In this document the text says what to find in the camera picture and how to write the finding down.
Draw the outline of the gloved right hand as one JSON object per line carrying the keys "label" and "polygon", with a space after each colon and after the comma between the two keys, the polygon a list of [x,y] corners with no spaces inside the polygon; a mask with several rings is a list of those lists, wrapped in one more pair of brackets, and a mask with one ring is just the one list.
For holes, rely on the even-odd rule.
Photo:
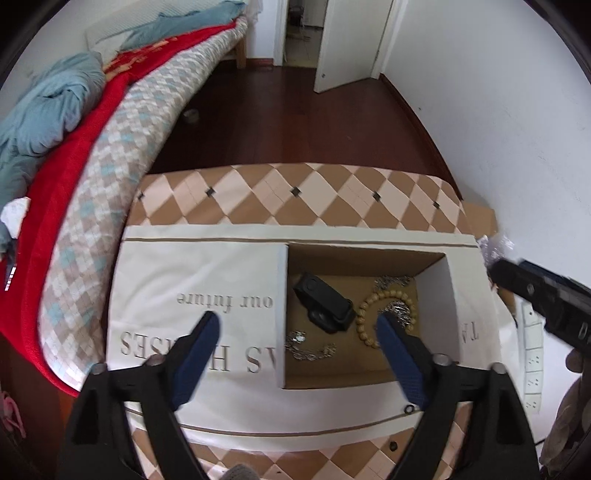
{"label": "gloved right hand", "polygon": [[579,378],[563,397],[544,441],[540,462],[551,475],[563,471],[578,453],[589,451],[583,442],[590,431],[590,357],[573,349],[565,363]]}

